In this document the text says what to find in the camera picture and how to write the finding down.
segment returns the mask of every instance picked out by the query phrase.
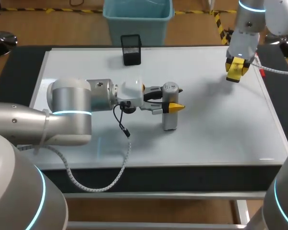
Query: black cable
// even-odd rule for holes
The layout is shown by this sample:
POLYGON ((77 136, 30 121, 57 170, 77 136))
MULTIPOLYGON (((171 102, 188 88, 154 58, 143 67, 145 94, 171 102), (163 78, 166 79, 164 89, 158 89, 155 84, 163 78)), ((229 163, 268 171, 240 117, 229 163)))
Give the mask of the black cable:
POLYGON ((126 137, 130 137, 130 132, 129 132, 128 129, 126 129, 125 126, 123 126, 122 123, 121 123, 122 118, 123 118, 123 109, 122 109, 123 106, 124 106, 124 104, 116 104, 116 105, 113 107, 113 114, 114 114, 115 119, 116 119, 117 122, 119 123, 120 129, 124 132, 124 134, 126 135, 126 137), (119 107, 120 107, 120 110, 121 110, 120 120, 117 118, 116 113, 115 113, 115 109, 116 109, 117 106, 119 106, 119 107))
POLYGON ((81 6, 81 5, 83 5, 84 4, 84 0, 82 0, 82 2, 81 3, 79 3, 79 4, 72 4, 72 0, 69 0, 69 5, 70 6, 81 6))
POLYGON ((152 102, 152 101, 145 101, 145 102, 148 102, 148 103, 151 103, 151 104, 162 104, 162 102, 152 102))

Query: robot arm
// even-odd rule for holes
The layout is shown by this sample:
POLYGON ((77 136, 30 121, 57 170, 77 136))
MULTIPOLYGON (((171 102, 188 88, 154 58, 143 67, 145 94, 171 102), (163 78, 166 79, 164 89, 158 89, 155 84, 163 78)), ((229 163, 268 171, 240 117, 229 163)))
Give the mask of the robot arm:
POLYGON ((259 33, 266 25, 275 35, 288 34, 288 0, 240 0, 235 25, 226 53, 226 71, 234 59, 243 59, 238 79, 227 77, 227 80, 239 82, 254 60, 259 33))
POLYGON ((0 103, 0 135, 14 145, 84 145, 91 139, 91 88, 84 80, 52 85, 52 114, 0 103))
POLYGON ((152 114, 162 114, 164 130, 173 130, 177 127, 177 112, 184 108, 177 103, 181 91, 173 82, 145 90, 141 79, 121 85, 114 85, 110 79, 57 80, 47 90, 52 114, 23 105, 0 103, 0 135, 14 145, 84 145, 92 135, 92 112, 112 110, 121 103, 126 105, 125 113, 133 113, 139 107, 152 114), (161 98, 163 103, 147 102, 161 98))

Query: blue led ring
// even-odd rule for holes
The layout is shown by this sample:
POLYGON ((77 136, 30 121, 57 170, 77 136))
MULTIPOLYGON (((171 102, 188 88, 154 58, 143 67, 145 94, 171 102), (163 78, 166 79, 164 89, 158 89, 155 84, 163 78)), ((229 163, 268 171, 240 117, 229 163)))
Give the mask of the blue led ring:
POLYGON ((253 9, 253 8, 247 7, 247 6, 243 5, 240 1, 239 1, 239 5, 240 5, 241 7, 243 7, 244 9, 248 10, 248 11, 253 11, 253 12, 265 12, 265 10, 258 10, 258 9, 253 9))
POLYGON ((39 207, 37 209, 37 212, 35 214, 35 216, 33 217, 32 221, 30 222, 30 224, 28 225, 28 227, 25 229, 25 230, 31 230, 31 228, 33 227, 33 225, 35 224, 40 212, 42 211, 42 208, 43 208, 43 205, 44 205, 44 202, 45 202, 45 196, 46 196, 46 182, 45 182, 45 178, 44 178, 44 175, 43 173, 39 170, 38 167, 36 167, 41 178, 42 178, 42 184, 43 184, 43 194, 42 194, 42 199, 40 201, 40 204, 39 204, 39 207))

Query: metal table frame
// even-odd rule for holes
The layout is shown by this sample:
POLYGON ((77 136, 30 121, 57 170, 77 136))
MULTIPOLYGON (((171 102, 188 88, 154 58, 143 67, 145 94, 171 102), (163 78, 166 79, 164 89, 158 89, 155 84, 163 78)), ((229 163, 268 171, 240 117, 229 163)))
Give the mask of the metal table frame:
POLYGON ((238 224, 177 224, 177 223, 131 223, 131 222, 68 222, 69 230, 234 230, 243 229, 250 221, 246 199, 263 199, 265 192, 247 193, 73 193, 65 198, 141 198, 141 199, 235 199, 235 217, 238 224))

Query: yellow black caution tape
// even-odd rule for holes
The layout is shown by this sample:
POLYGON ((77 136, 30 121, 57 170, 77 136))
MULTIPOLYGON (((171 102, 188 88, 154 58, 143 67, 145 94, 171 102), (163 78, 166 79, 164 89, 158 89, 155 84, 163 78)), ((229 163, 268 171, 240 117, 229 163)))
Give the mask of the yellow black caution tape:
MULTIPOLYGON (((59 12, 83 12, 83 13, 102 13, 102 10, 74 10, 74 9, 59 9, 59 8, 1 8, 2 11, 45 11, 47 13, 59 11, 59 12)), ((236 13, 237 11, 213 11, 217 13, 236 13)), ((175 11, 176 15, 179 14, 211 14, 211 11, 175 11)))
POLYGON ((211 14, 212 12, 217 12, 217 13, 237 13, 237 11, 175 11, 175 14, 203 14, 203 13, 208 13, 211 14))
POLYGON ((102 13, 102 10, 73 10, 59 8, 1 8, 1 11, 45 11, 46 13, 58 12, 83 12, 83 13, 102 13))
POLYGON ((222 44, 223 45, 229 45, 229 41, 227 40, 226 38, 226 34, 224 32, 224 29, 223 29, 223 26, 221 24, 221 20, 220 20, 220 13, 218 12, 213 12, 213 15, 215 17, 215 22, 216 22, 216 25, 217 25, 217 30, 220 34, 220 38, 222 40, 222 44))

